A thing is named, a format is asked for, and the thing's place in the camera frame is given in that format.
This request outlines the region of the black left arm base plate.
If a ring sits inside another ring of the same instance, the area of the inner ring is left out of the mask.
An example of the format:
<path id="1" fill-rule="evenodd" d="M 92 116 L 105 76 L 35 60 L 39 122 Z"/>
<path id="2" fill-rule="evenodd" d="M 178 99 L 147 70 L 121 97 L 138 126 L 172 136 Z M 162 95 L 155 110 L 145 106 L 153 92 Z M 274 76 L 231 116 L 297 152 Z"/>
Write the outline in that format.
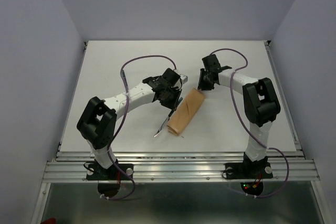
<path id="1" fill-rule="evenodd" d="M 100 180 L 130 180 L 126 175 L 122 174 L 114 165 L 108 169 L 102 168 L 96 161 L 85 162 L 83 164 L 87 170 L 86 180 L 88 181 L 100 181 Z"/>

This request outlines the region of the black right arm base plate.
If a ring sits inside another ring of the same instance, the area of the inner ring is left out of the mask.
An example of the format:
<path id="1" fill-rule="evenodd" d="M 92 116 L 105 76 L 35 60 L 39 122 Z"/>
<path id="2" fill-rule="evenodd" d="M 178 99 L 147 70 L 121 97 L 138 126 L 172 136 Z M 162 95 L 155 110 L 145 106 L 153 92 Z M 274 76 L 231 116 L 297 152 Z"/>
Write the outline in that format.
<path id="1" fill-rule="evenodd" d="M 222 177 L 227 180 L 244 180 L 259 178 L 271 179 L 273 173 L 269 163 L 265 164 L 245 164 L 245 163 L 225 163 Z"/>

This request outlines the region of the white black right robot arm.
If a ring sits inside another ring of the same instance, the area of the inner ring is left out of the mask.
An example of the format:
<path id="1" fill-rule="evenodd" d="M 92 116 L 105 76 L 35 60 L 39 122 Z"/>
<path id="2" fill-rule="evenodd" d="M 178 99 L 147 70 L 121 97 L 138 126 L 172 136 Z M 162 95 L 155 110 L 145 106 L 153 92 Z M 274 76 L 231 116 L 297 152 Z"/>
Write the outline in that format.
<path id="1" fill-rule="evenodd" d="M 267 163 L 267 142 L 273 121 L 281 107 L 274 85 L 269 78 L 256 79 L 240 74 L 229 66 L 221 66 L 215 54 L 202 59 L 198 89 L 211 91 L 215 85 L 230 88 L 234 109 L 240 123 L 243 123 L 234 98 L 237 92 L 243 96 L 244 112 L 249 127 L 243 126 L 249 135 L 241 170 L 253 177 L 260 172 L 260 166 Z"/>

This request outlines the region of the green handled knife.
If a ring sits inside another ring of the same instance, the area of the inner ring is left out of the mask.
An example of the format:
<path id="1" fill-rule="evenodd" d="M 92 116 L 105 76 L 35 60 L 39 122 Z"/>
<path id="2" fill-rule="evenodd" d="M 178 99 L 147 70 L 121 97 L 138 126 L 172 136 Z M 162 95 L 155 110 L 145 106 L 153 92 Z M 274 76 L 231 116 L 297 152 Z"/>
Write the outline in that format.
<path id="1" fill-rule="evenodd" d="M 157 137 L 161 131 L 166 127 L 167 123 L 169 122 L 171 116 L 174 114 L 174 112 L 176 111 L 177 108 L 172 109 L 169 114 L 167 115 L 166 119 L 163 121 L 163 123 L 161 124 L 161 126 L 159 127 L 159 129 L 157 130 L 157 132 L 155 133 L 155 135 L 153 137 Z"/>

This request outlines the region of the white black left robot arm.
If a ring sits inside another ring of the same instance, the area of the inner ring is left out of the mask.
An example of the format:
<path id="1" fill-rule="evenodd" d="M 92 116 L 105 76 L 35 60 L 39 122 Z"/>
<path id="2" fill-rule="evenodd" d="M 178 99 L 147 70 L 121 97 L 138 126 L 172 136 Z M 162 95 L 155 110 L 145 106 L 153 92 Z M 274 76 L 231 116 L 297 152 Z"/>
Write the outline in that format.
<path id="1" fill-rule="evenodd" d="M 104 178 L 113 178 L 117 172 L 114 164 L 117 159 L 111 148 L 117 120 L 155 101 L 172 111 L 176 110 L 182 85 L 187 81 L 186 75 L 168 68 L 162 75 L 147 77 L 124 93 L 102 100 L 93 97 L 88 101 L 77 123 L 77 130 L 88 142 L 95 161 L 100 165 L 98 171 Z"/>

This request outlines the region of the beige cloth napkin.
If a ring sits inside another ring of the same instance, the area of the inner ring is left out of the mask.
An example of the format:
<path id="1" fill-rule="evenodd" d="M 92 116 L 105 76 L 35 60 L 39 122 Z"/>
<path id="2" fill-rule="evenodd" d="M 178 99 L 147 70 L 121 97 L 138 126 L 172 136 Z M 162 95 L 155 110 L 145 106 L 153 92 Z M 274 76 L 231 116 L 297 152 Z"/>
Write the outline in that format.
<path id="1" fill-rule="evenodd" d="M 167 123 L 168 131 L 179 136 L 189 125 L 205 100 L 205 95 L 197 89 L 192 89 L 178 106 Z"/>

